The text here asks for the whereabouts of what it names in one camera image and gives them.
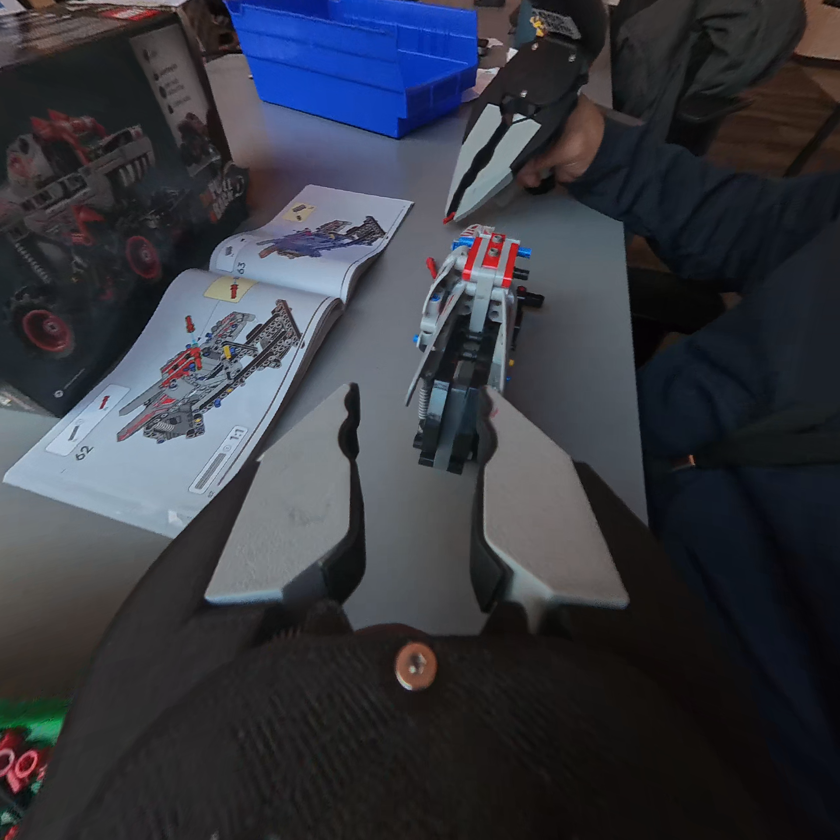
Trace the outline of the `dark jacket on chair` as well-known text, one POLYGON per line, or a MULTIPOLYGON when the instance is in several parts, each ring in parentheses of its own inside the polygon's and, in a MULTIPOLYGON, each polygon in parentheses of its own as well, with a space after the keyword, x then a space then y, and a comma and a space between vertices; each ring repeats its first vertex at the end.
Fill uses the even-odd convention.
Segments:
POLYGON ((611 12, 613 108, 702 156, 743 94, 792 56, 802 1, 622 1, 611 12))

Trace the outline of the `person's dark clothed body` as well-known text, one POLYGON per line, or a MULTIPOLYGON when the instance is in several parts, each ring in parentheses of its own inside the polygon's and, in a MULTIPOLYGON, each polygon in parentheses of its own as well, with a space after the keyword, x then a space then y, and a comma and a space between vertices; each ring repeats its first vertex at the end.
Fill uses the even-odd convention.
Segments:
POLYGON ((838 239, 834 222, 637 377, 651 525, 813 838, 838 838, 838 239))

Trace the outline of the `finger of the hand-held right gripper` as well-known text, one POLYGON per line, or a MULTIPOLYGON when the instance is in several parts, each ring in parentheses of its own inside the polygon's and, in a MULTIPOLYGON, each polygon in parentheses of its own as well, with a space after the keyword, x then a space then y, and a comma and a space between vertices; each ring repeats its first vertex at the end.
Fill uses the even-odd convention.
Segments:
POLYGON ((484 104, 458 154, 446 206, 448 216, 466 213, 467 196, 491 162, 505 134, 506 117, 502 115, 501 108, 494 103, 484 104))
POLYGON ((498 194, 512 181, 515 161, 526 150, 541 127, 536 121, 506 122, 506 134, 499 143, 491 162, 479 175, 478 181, 469 192, 465 214, 456 216, 456 222, 483 206, 487 200, 498 194))

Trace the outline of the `grey red lego truck model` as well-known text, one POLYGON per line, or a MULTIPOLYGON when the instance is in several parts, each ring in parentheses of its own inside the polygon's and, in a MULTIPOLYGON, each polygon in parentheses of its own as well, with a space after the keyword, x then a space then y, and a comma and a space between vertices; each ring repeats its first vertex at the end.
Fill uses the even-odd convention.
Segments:
POLYGON ((523 313, 544 303, 524 285, 530 257, 518 238, 473 224, 439 265, 428 262, 433 283, 414 338, 422 359, 406 393, 406 405, 417 400, 421 466, 459 475, 477 457, 480 392, 504 393, 523 313))

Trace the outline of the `green red printed bag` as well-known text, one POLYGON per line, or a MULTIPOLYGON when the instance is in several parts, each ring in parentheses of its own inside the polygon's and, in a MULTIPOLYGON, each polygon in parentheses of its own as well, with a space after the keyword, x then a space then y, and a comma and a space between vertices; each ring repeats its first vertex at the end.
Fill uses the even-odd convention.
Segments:
POLYGON ((1 699, 1 838, 15 839, 43 786, 68 698, 1 699))

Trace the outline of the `black lego truck box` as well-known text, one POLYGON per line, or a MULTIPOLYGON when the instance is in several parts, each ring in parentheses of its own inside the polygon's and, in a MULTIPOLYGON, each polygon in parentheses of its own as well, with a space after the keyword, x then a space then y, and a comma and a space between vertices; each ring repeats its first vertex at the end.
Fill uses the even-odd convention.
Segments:
POLYGON ((2 12, 2 404, 62 417, 248 214, 184 13, 2 12))

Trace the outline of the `person's right hand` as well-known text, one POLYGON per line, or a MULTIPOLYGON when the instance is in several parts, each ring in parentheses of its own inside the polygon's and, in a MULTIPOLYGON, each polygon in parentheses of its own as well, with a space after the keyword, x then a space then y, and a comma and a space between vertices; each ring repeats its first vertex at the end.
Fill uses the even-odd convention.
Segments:
POLYGON ((583 176, 596 157, 603 140, 605 119, 602 110, 581 94, 562 133, 541 154, 531 158, 519 171, 520 186, 535 189, 548 174, 559 185, 583 176))

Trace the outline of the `blue plastic bin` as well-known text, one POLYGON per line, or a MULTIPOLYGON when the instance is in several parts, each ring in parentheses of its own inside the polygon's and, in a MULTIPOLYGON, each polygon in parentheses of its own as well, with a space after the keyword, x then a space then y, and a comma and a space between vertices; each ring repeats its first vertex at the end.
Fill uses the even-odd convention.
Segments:
POLYGON ((397 1, 226 2, 261 101, 401 139, 476 83, 478 19, 397 1))

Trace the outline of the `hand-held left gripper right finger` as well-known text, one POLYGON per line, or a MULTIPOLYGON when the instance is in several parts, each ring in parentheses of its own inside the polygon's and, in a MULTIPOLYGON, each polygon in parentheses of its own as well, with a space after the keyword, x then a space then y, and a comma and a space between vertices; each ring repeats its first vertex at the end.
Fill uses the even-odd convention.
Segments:
POLYGON ((481 391, 469 575, 483 613, 628 607, 572 458, 495 389, 481 391))

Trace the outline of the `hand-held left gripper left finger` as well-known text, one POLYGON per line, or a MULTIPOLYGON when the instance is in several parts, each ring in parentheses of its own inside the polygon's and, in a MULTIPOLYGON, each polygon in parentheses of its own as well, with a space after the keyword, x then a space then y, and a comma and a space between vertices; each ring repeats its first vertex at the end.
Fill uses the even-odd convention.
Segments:
POLYGON ((347 601, 365 571, 360 420, 359 386, 341 385, 262 454, 209 603, 347 601))

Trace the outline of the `person's right forearm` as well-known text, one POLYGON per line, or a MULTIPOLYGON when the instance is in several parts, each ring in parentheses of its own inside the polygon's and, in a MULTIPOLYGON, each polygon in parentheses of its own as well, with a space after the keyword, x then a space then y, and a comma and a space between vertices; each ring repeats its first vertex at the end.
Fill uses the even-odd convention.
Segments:
POLYGON ((569 185, 646 238, 679 277, 746 294, 765 280, 838 279, 839 175, 771 177, 720 167, 612 119, 569 185))

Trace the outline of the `lego instruction booklet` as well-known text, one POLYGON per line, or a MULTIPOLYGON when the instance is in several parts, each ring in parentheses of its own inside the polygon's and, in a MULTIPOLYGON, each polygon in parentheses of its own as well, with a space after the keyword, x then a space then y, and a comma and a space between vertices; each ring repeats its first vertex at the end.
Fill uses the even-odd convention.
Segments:
POLYGON ((307 185, 226 238, 4 484, 176 536, 257 450, 412 207, 307 185))

